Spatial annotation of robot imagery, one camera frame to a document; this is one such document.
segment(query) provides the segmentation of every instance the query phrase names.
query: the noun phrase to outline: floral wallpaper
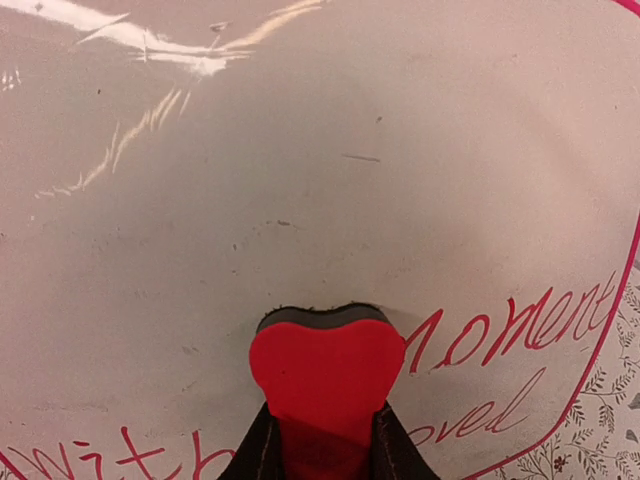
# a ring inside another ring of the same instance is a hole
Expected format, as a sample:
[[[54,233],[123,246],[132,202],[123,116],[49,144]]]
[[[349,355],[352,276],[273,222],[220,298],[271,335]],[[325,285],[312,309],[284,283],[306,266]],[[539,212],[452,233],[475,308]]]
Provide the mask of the floral wallpaper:
[[[640,262],[564,425],[482,480],[640,480]]]

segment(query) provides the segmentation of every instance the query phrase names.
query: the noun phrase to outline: whiteboard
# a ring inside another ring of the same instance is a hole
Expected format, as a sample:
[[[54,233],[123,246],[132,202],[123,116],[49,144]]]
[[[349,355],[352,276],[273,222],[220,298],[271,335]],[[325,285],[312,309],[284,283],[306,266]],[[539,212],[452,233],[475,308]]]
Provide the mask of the whiteboard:
[[[155,5],[0,0],[5,466],[215,478],[262,315],[350,301],[405,337],[390,402],[443,478],[547,438],[637,245],[637,18]]]

